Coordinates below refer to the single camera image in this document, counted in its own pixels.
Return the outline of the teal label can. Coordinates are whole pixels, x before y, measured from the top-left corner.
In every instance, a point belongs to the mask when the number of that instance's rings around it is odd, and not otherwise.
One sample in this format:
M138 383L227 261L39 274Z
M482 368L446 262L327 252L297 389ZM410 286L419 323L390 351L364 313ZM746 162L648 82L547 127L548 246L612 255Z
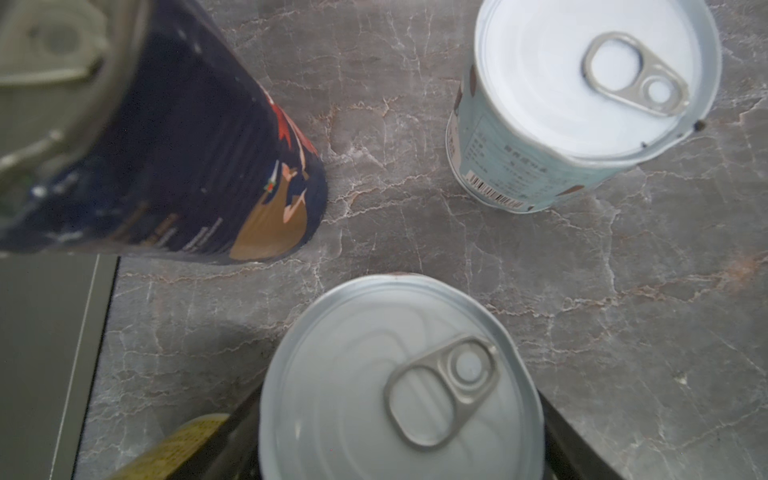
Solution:
M690 136L721 74L703 1L486 1L446 129L451 170L488 206L545 210Z

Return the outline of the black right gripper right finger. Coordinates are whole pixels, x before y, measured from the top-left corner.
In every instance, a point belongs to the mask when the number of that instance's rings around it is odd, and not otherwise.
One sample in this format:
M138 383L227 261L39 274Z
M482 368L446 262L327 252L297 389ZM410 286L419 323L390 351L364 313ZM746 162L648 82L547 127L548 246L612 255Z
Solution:
M544 416L544 480L622 480L562 414L539 393Z

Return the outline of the dark blue can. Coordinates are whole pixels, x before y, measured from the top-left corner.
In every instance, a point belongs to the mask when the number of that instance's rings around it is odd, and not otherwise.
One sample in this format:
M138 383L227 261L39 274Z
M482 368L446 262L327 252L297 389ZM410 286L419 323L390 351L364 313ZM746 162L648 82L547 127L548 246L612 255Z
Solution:
M199 3L2 3L4 253L275 261L327 199L316 148Z

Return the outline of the grey metal cabinet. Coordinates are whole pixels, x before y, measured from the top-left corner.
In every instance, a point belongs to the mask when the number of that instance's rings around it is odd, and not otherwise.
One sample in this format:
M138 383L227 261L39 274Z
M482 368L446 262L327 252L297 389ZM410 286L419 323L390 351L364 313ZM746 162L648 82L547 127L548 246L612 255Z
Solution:
M111 255L2 259L2 478L72 478L117 265Z

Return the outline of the yellow label can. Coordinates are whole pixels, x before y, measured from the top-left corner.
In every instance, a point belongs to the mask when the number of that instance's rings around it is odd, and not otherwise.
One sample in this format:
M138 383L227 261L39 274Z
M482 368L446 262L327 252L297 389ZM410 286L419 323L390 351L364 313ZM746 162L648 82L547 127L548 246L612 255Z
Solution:
M108 477L108 480L162 480L189 460L229 419L226 413L194 418Z

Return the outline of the pink label can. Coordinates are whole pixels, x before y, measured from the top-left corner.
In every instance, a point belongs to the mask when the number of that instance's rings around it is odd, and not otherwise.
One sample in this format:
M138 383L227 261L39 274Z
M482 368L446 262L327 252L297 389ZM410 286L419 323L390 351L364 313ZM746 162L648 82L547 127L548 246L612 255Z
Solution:
M411 273L321 296L268 368L266 479L539 479L542 407L502 323Z

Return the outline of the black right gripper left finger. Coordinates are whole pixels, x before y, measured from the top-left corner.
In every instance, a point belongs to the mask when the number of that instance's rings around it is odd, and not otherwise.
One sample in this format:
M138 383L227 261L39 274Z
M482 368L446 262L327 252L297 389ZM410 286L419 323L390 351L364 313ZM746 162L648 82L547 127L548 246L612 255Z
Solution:
M261 479L258 444L260 384L169 479Z

